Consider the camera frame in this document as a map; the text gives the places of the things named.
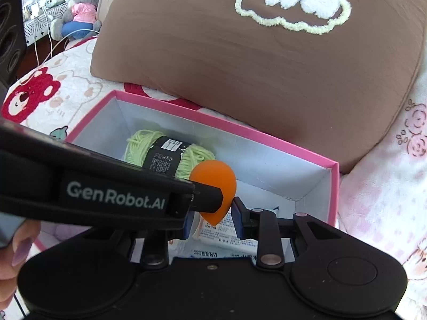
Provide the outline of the person's left hand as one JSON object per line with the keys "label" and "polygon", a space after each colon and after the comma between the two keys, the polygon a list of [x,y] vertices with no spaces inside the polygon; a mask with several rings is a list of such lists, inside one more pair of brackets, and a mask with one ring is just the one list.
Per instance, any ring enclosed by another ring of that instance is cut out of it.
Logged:
{"label": "person's left hand", "polygon": [[6,309],[17,289],[17,275],[25,263],[30,249],[41,231],[41,222],[26,220],[18,228],[8,247],[1,249],[0,301]]}

